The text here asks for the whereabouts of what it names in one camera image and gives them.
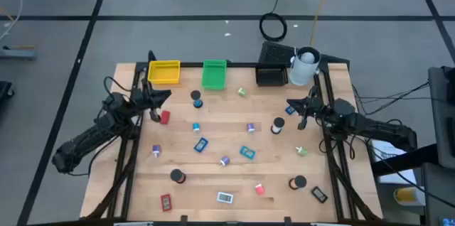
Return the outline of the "grey floor stand foot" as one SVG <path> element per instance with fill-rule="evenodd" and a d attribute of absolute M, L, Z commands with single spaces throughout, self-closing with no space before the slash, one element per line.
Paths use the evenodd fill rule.
<path fill-rule="evenodd" d="M 4 45 L 0 48 L 0 59 L 35 60 L 37 58 L 34 47 L 13 47 Z"/>

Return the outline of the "black metal beam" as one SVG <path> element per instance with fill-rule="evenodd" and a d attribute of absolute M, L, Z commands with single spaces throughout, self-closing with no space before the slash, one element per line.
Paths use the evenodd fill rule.
<path fill-rule="evenodd" d="M 392 158 L 380 159 L 372 164 L 372 170 L 375 176 L 384 176 L 408 169 L 419 168 L 424 163 L 439 163 L 436 144 L 428 145 Z"/>

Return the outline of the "teal digital thermometer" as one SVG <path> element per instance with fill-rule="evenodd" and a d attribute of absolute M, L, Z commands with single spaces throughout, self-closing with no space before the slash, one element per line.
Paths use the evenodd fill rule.
<path fill-rule="evenodd" d="M 255 157 L 256 151 L 247 146 L 243 146 L 240 149 L 240 154 L 248 159 L 253 159 Z"/>

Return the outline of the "black aluminium table frame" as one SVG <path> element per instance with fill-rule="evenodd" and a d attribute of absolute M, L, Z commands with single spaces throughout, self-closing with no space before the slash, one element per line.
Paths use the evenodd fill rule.
<path fill-rule="evenodd" d="M 121 188 L 114 210 L 128 220 L 177 221 L 187 215 L 190 222 L 280 222 L 290 217 L 293 222 L 335 222 L 359 208 L 347 197 L 343 187 L 331 184 L 321 127 L 309 119 L 304 130 L 298 129 L 300 118 L 285 112 L 288 99 L 301 99 L 309 86 L 287 84 L 260 87 L 252 67 L 227 69 L 223 90 L 202 90 L 203 106 L 192 105 L 190 93 L 202 88 L 201 63 L 183 63 L 178 84 L 163 108 L 171 113 L 168 124 L 146 118 L 141 126 L 132 188 Z M 246 96 L 238 90 L 244 88 Z M 271 132 L 276 117 L 285 125 L 279 134 Z M 200 131 L 193 131 L 193 123 Z M 255 132 L 247 132 L 253 123 Z M 208 145 L 198 153 L 194 146 L 203 137 Z M 153 145 L 161 146 L 155 158 Z M 247 146 L 256 151 L 253 159 L 240 154 Z M 296 147 L 308 151 L 300 156 Z M 220 159 L 230 164 L 219 167 Z M 173 169 L 180 169 L 186 181 L 171 180 Z M 302 175 L 306 187 L 292 190 L 291 178 Z M 264 195 L 255 186 L 262 184 Z M 318 186 L 327 196 L 320 203 L 311 189 Z M 233 194 L 233 203 L 219 203 L 218 192 Z M 161 196 L 171 195 L 172 210 L 164 212 Z"/>

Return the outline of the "pale cylindrical container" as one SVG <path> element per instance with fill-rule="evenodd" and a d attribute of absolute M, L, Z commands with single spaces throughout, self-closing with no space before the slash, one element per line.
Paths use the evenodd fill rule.
<path fill-rule="evenodd" d="M 313 53 L 315 56 L 315 62 L 312 65 L 302 63 L 300 61 L 301 54 L 305 52 Z M 316 74 L 319 63 L 321 61 L 321 53 L 311 47 L 305 46 L 294 50 L 294 56 L 291 59 L 291 67 L 289 72 L 289 79 L 291 83 L 298 86 L 306 85 L 310 79 Z"/>

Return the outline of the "green plastic basket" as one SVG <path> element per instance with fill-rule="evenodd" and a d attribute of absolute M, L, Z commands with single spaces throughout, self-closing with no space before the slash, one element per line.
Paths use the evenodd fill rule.
<path fill-rule="evenodd" d="M 226 60 L 205 60 L 203 62 L 202 86 L 207 90 L 223 90 L 225 88 Z"/>

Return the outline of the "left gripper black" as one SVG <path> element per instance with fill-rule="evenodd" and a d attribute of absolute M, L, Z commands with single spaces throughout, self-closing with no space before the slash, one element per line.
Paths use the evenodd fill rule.
<path fill-rule="evenodd" d="M 164 102 L 171 96 L 170 90 L 154 90 L 151 83 L 143 78 L 140 81 L 141 92 L 138 96 L 139 106 L 142 109 L 150 109 L 150 118 L 154 122 L 160 122 L 161 117 L 159 116 L 157 109 L 161 108 Z"/>

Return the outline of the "black perforated panel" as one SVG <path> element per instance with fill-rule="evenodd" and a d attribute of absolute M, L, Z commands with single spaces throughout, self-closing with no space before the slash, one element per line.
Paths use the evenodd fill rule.
<path fill-rule="evenodd" d="M 287 75 L 294 47 L 265 41 L 259 56 L 258 75 Z"/>

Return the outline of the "grey equipment cart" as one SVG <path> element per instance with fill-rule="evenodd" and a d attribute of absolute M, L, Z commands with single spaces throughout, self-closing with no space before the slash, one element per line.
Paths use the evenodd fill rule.
<path fill-rule="evenodd" d="M 455 226 L 455 68 L 430 68 L 430 97 L 436 143 L 422 164 L 426 224 Z"/>

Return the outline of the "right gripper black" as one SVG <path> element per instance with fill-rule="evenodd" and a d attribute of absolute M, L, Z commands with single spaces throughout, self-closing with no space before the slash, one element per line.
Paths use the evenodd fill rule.
<path fill-rule="evenodd" d="M 307 125 L 307 117 L 317 118 L 321 115 L 324 108 L 323 100 L 319 97 L 319 88 L 313 86 L 309 90 L 307 97 L 302 99 L 288 99 L 287 103 L 301 116 L 301 123 L 298 126 L 299 130 L 303 130 Z"/>

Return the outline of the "yellow plastic basket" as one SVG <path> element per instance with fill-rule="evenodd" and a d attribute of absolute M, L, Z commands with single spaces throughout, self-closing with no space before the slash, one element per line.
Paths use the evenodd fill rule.
<path fill-rule="evenodd" d="M 179 60 L 156 60 L 149 63 L 148 81 L 157 84 L 178 84 L 181 75 Z"/>

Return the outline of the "yellow white container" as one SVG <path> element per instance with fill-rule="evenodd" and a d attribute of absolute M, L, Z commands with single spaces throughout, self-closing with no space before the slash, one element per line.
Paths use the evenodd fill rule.
<path fill-rule="evenodd" d="M 397 188 L 393 198 L 402 206 L 425 206 L 425 193 L 416 187 Z"/>

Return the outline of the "black plastic basket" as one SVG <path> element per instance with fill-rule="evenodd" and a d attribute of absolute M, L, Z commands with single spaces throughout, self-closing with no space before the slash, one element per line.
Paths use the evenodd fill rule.
<path fill-rule="evenodd" d="M 279 87 L 289 82 L 284 65 L 258 65 L 255 68 L 255 78 L 260 87 Z"/>

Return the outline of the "black caster base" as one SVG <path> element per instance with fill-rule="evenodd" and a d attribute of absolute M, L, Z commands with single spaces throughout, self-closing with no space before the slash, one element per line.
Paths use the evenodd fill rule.
<path fill-rule="evenodd" d="M 12 98 L 14 90 L 11 82 L 0 80 L 0 102 Z"/>

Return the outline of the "white paper sheet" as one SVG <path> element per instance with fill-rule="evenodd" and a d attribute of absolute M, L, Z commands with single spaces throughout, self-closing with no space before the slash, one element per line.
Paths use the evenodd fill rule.
<path fill-rule="evenodd" d="M 370 142 L 370 146 L 372 148 L 374 162 L 378 162 L 383 159 L 392 158 L 395 156 L 405 154 L 405 151 L 395 148 L 392 144 L 390 144 L 386 141 L 380 141 L 380 140 L 373 139 Z M 406 171 L 400 171 L 400 174 L 402 176 L 404 176 L 407 180 L 412 182 L 413 184 L 417 183 L 414 171 L 412 169 L 408 169 Z M 401 184 L 401 185 L 408 184 L 408 182 L 405 179 L 401 178 L 397 173 L 384 175 L 384 176 L 377 176 L 376 180 L 378 181 L 378 183 L 384 183 L 384 184 Z"/>

